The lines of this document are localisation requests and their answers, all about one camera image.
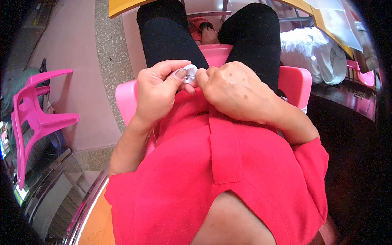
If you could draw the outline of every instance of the black pants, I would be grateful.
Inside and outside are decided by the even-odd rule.
[[[159,0],[140,7],[137,14],[147,67],[164,60],[190,60],[208,69],[193,40],[185,8],[178,0]],[[252,3],[226,20],[218,33],[222,44],[232,44],[226,62],[249,66],[275,93],[280,65],[279,19],[267,5]]]

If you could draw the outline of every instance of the pink plastic chair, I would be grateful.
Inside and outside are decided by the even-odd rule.
[[[55,76],[61,76],[72,72],[73,69],[67,69],[49,71],[31,76],[27,80],[25,87],[14,95],[14,112],[11,113],[11,120],[18,154],[18,185],[20,189],[24,186],[27,159],[34,143],[50,133],[79,122],[79,114],[77,113],[44,113],[40,107],[37,97],[48,93],[50,91],[50,86],[38,88],[35,86],[38,83]],[[26,120],[30,127],[34,130],[34,135],[31,137],[26,147],[24,147],[21,125]]]
[[[232,45],[208,44],[201,45],[199,48],[210,66],[220,67],[226,62]],[[300,109],[305,108],[309,101],[311,86],[312,76],[308,70],[289,66],[280,67],[278,88],[285,93],[290,104]],[[137,91],[137,80],[120,84],[116,88],[117,106],[126,125],[136,112]],[[147,154],[155,148],[155,141],[152,135],[147,146]]]
[[[353,60],[347,60],[347,68],[351,68],[354,70],[355,74],[357,75],[358,81],[360,81],[362,84],[368,87],[374,86],[374,71],[369,71],[365,74],[361,73],[358,62]]]

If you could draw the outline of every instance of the forearm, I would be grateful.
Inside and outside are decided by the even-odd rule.
[[[132,118],[113,150],[109,177],[114,174],[135,172],[142,162],[153,126],[143,125]]]
[[[279,98],[279,117],[272,123],[291,145],[301,145],[314,140],[319,132],[308,116],[297,107]]]

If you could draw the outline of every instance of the bare foot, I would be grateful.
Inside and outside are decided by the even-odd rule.
[[[219,44],[218,33],[209,27],[201,31],[201,44]]]

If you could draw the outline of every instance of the fingernail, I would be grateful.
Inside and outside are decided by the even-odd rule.
[[[178,77],[179,79],[183,79],[185,77],[185,75],[187,74],[187,70],[185,70],[184,68],[178,70],[176,72],[176,77]]]

